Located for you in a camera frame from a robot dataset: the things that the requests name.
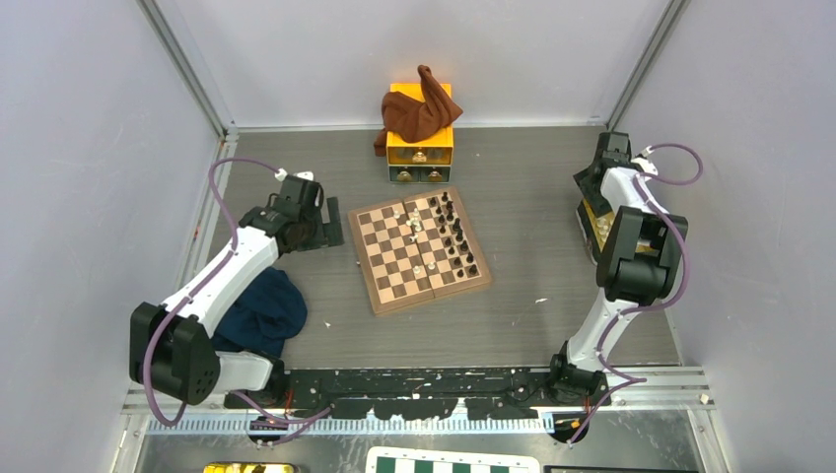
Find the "yellow metal tray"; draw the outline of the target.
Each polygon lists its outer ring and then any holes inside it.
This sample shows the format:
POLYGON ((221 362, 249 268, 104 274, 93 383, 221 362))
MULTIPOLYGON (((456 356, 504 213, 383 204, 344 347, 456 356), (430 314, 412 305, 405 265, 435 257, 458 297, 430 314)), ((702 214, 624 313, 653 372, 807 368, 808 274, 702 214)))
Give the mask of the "yellow metal tray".
POLYGON ((587 253, 593 265, 598 263, 610 234, 615 215, 609 212, 597 217, 589 203, 582 199, 576 209, 576 217, 585 241, 587 253))

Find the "wooden chess board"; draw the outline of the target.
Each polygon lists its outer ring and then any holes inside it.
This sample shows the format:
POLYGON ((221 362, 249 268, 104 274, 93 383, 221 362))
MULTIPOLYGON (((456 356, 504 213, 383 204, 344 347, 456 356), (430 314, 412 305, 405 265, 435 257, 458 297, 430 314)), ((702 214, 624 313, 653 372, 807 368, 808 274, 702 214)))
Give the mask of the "wooden chess board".
POLYGON ((453 186, 352 210, 348 223, 373 314, 481 290, 493 277, 453 186), (442 201, 443 192, 449 194, 442 201), (430 270, 428 264, 436 262, 430 270), (476 275, 468 268, 475 264, 476 275), (416 275, 412 268, 422 266, 416 275))

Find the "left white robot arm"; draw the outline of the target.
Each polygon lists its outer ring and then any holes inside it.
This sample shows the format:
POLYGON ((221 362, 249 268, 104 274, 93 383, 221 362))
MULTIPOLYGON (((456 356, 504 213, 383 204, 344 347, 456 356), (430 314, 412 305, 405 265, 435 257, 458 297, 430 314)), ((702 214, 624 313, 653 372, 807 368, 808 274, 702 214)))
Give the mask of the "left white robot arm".
POLYGON ((130 377, 149 398, 198 405, 212 394, 246 390, 265 407, 278 405, 288 382, 275 372, 276 358, 220 351, 211 338, 234 301, 279 258, 343 242, 338 198, 309 172, 284 177, 265 204, 233 222, 231 239, 196 276, 162 302, 133 310, 130 377))

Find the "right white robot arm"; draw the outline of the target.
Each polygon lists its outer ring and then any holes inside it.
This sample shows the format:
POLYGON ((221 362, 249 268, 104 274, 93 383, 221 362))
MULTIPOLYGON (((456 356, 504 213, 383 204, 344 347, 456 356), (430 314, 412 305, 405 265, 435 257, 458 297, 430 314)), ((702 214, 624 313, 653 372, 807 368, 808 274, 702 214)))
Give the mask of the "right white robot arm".
POLYGON ((619 338, 673 288, 688 222, 649 192, 658 171, 648 155, 633 154, 628 134, 604 131, 591 163, 574 175, 582 194, 576 216, 598 291, 581 328, 551 360, 544 388, 559 404, 606 392, 606 363, 619 338))

